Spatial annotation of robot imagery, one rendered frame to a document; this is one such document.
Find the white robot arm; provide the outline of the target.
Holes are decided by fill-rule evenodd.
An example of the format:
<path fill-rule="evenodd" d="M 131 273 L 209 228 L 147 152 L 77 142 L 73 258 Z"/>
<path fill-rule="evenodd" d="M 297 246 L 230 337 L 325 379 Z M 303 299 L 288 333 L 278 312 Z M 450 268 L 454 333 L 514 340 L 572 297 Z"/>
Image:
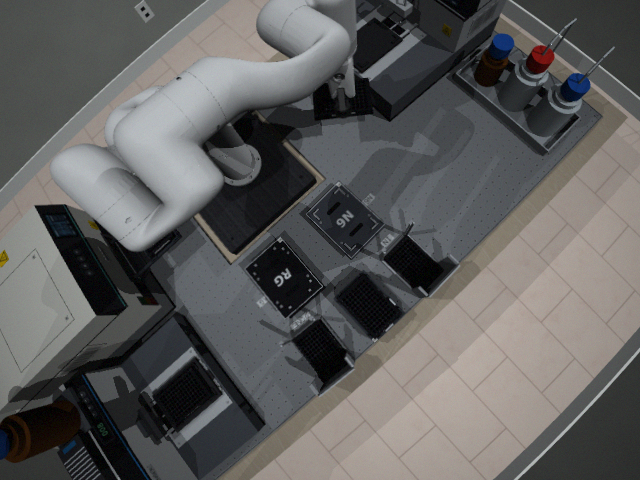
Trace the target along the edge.
<path fill-rule="evenodd" d="M 104 127 L 108 147 L 78 144 L 51 161 L 54 182 L 128 250 L 151 248 L 224 183 L 257 177 L 260 154 L 230 122 L 301 101 L 326 83 L 357 47 L 356 2 L 270 0 L 256 29 L 291 59 L 203 57 L 116 107 Z"/>

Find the black regrip nest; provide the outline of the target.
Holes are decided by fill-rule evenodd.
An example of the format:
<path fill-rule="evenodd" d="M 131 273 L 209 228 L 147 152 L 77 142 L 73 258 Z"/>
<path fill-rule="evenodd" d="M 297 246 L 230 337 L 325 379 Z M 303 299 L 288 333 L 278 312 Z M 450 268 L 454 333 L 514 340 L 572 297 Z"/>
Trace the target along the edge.
<path fill-rule="evenodd" d="M 245 270 L 285 320 L 326 288 L 281 237 Z"/>

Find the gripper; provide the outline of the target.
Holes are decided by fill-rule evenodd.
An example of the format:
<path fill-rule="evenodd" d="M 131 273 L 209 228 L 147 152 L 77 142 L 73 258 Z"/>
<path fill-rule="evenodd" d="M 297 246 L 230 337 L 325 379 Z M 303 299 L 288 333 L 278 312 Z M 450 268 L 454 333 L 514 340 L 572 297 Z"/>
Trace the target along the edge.
<path fill-rule="evenodd" d="M 336 118 L 347 118 L 351 116 L 351 106 L 349 104 L 349 98 L 354 98 L 355 96 L 354 68 L 353 68 L 352 56 L 355 54 L 356 49 L 353 52 L 353 54 L 351 54 L 346 59 L 345 63 L 334 74 L 334 76 L 328 80 L 328 86 L 329 86 L 331 98 L 333 100 L 335 98 Z M 338 90 L 338 95 L 337 95 L 337 90 Z M 345 90 L 345 93 L 344 93 L 344 90 Z M 347 105 L 345 103 L 345 98 L 346 98 Z M 339 104 L 338 104 L 338 99 L 339 99 Z"/>

